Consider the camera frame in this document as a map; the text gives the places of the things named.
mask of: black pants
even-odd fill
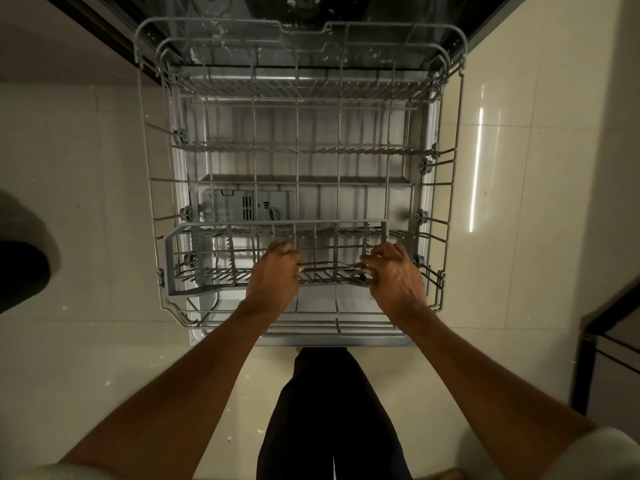
[[[306,347],[280,393],[257,480],[402,479],[411,475],[396,430],[345,348]]]

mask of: dishwasher rack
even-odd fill
[[[145,114],[153,101],[139,71],[162,308],[212,330],[244,297],[269,243],[288,240],[305,258],[300,292],[259,344],[409,344],[370,297],[359,256],[402,243],[441,309],[463,33],[427,23],[147,23],[167,35],[151,61],[163,120]],[[137,49],[136,60],[150,62]],[[441,148],[453,76],[456,141]]]

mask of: forearm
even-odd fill
[[[274,319],[243,302],[61,462],[92,465],[135,480],[192,478],[247,355]]]
[[[413,315],[407,332],[507,478],[539,478],[569,445],[595,428],[469,345],[427,307]]]

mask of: hand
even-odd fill
[[[383,242],[360,259],[371,271],[372,297],[397,327],[427,307],[422,274],[402,244]]]
[[[244,306],[275,321],[298,293],[298,263],[302,254],[290,242],[273,241],[253,266]]]

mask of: left hand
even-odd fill
[[[298,293],[300,254],[290,242],[273,241],[253,266],[246,287],[245,305],[275,321]]]

